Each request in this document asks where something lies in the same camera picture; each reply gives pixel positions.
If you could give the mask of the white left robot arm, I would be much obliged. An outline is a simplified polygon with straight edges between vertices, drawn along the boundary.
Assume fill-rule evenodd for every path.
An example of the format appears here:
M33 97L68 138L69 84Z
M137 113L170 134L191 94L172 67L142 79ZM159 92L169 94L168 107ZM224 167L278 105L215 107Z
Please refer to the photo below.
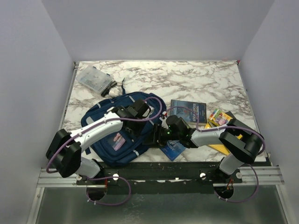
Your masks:
M109 107L102 118L75 131L59 130L46 153L49 159L46 172L59 173L63 178L77 174L87 177L93 184L101 183L104 176L100 165L94 159L82 157L82 152L123 128L138 133L149 120L150 113L151 107L139 99L127 107Z

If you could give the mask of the navy blue student backpack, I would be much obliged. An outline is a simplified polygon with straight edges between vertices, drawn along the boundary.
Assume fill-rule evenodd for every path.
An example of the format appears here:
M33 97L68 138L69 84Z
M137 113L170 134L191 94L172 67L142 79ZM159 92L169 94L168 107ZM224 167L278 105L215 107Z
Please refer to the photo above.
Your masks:
M111 107L124 106L128 107L132 105L135 101L142 99L147 100L147 104L153 107L153 113L151 117L155 116L159 109L164 112L166 110L165 102L157 95L153 93L144 93L140 91L123 94L112 99L105 99L92 108L90 108L81 119L81 126L85 127L100 118L102 118L105 112ZM112 133L99 141L95 142L90 146L92 150L109 166L117 167L124 166L130 163L132 160L136 159L143 153L145 153L149 146L145 146L142 142L147 138L150 132L153 130L154 124L161 123L159 117L147 121L145 127L143 128L141 135L139 137L134 137L121 129L119 132ZM122 147L115 151L113 149L113 138L120 133L126 142Z

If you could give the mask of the purple highlighter marker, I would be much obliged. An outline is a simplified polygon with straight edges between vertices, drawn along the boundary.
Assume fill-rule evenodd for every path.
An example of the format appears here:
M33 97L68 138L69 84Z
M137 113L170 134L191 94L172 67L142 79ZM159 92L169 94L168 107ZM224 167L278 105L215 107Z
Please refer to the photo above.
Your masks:
M126 140L123 137L119 138L117 142L114 142L113 149L115 151L119 150L125 142Z

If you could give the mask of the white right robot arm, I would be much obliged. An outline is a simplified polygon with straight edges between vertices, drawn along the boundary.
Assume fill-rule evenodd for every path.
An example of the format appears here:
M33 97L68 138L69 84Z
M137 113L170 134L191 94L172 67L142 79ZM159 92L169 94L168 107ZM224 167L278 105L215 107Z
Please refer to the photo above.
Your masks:
M265 150L263 136L237 119L214 128L197 129L189 127L182 118L171 115L162 124L154 125L143 144L164 147L170 140L177 140L186 148L224 145L229 150L229 155L220 161L215 171L215 178L221 183L231 179L241 165L252 164Z

